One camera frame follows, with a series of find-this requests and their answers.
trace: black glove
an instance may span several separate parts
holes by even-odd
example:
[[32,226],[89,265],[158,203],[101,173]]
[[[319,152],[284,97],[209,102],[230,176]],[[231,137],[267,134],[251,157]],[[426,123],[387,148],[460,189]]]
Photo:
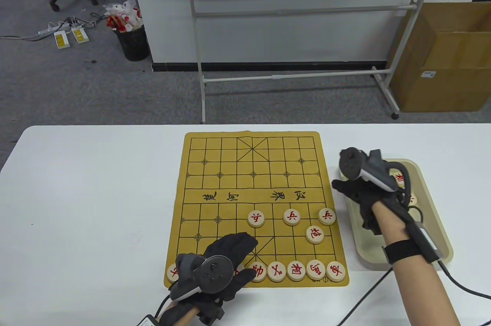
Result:
[[382,201],[385,205],[399,205],[403,201],[402,193],[387,192],[372,182],[362,178],[356,180],[333,180],[333,188],[360,205],[360,214],[363,218],[363,228],[372,230],[375,235],[381,235],[379,223],[372,211],[372,206]]
[[[242,261],[250,254],[258,241],[248,233],[225,235],[223,238],[211,243],[205,253],[205,257],[222,255],[230,259],[234,268],[237,269]],[[221,306],[224,301],[235,298],[235,294],[256,276],[256,271],[246,268],[232,278],[232,281],[222,291],[216,294],[197,293],[189,298],[181,300],[175,307],[167,309],[160,319],[162,326],[172,326],[179,321],[187,312],[194,307],[200,310],[198,317],[202,323],[210,326],[216,319],[221,319],[223,310]]]

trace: whiteboard stand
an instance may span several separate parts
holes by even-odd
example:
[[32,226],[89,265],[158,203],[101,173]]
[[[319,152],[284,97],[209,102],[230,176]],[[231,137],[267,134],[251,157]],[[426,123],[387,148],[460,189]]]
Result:
[[[206,92],[205,86],[208,83],[214,82],[233,82],[233,81],[262,81],[265,79],[280,80],[280,79],[296,79],[296,78],[313,78],[313,77],[338,77],[338,76],[357,76],[357,75],[371,75],[375,79],[375,82],[379,85],[384,97],[386,98],[389,107],[392,109],[392,119],[398,119],[400,108],[397,102],[392,96],[389,90],[389,84],[394,76],[394,72],[403,54],[404,47],[409,40],[409,36],[412,32],[416,19],[421,12],[424,0],[416,0],[416,3],[410,5],[386,5],[378,7],[342,7],[342,8],[325,8],[325,9],[280,9],[272,11],[260,11],[260,12],[206,12],[197,13],[194,5],[194,0],[191,1],[191,14],[193,16],[193,31],[194,31],[194,47],[196,50],[196,60],[198,61],[198,77],[199,87],[201,90],[201,124],[206,124]],[[203,75],[203,69],[201,66],[201,45],[199,41],[198,29],[196,28],[196,21],[198,18],[212,18],[212,17],[236,17],[236,16],[283,16],[283,15],[312,15],[312,14],[329,14],[329,13],[352,13],[352,12],[396,12],[399,10],[412,11],[410,19],[404,30],[392,63],[389,69],[377,69],[375,67],[372,70],[359,70],[359,71],[341,71],[341,72],[323,72],[323,73],[299,73],[299,74],[273,74],[270,76],[256,76],[256,77],[231,77],[231,78],[205,78]]]

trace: xiangqi board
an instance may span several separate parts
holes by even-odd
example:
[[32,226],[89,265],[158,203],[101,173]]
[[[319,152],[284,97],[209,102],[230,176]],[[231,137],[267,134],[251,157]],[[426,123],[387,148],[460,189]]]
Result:
[[[188,133],[165,268],[175,263],[177,254],[203,254],[224,235],[247,232],[259,244],[242,263],[246,268],[259,263],[266,272],[274,262],[287,267],[292,262],[306,266],[317,260],[326,268],[336,261],[346,272],[340,282],[327,275],[320,280],[305,276],[300,281],[285,277],[280,282],[265,277],[249,287],[346,286],[348,268],[338,223],[319,221],[319,212],[326,208],[335,212],[318,133]],[[287,210],[300,215],[295,226],[285,223]],[[252,211],[264,214],[261,227],[248,223]],[[311,227],[321,228],[322,242],[307,240]],[[167,277],[164,284],[171,284]]]

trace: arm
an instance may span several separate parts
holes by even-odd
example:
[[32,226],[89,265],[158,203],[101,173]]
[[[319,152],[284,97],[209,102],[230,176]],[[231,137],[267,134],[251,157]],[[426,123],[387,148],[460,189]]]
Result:
[[[176,302],[170,303],[170,305],[165,309],[165,311],[167,309],[170,309],[170,308],[174,307],[175,305],[176,305]],[[174,324],[174,326],[188,326],[188,324],[191,323],[191,321],[193,320],[193,318],[195,316],[197,316],[198,313],[199,313],[199,309],[196,308],[196,307],[194,307],[193,309],[191,309],[191,311],[187,312],[184,317],[182,317],[179,321],[177,321]],[[158,317],[157,317],[157,321],[158,322],[160,322],[160,319],[162,318],[162,314],[158,315]]]
[[[372,210],[386,245],[409,239],[404,223],[381,202]],[[440,277],[423,256],[397,261],[393,268],[412,326],[460,326]]]

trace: floor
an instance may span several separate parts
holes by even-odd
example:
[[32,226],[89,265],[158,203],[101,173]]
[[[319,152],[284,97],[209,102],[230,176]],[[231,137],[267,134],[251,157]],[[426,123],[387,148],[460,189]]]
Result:
[[[124,0],[99,0],[100,3]],[[33,35],[49,21],[103,13],[88,0],[2,0],[0,35]],[[104,25],[90,42],[58,50],[39,42],[0,40],[0,167],[31,125],[197,124],[201,104],[195,73],[152,73],[151,59],[131,63]],[[402,114],[393,121],[372,79],[337,77],[303,82],[229,82],[207,86],[210,124],[491,122],[480,112]]]

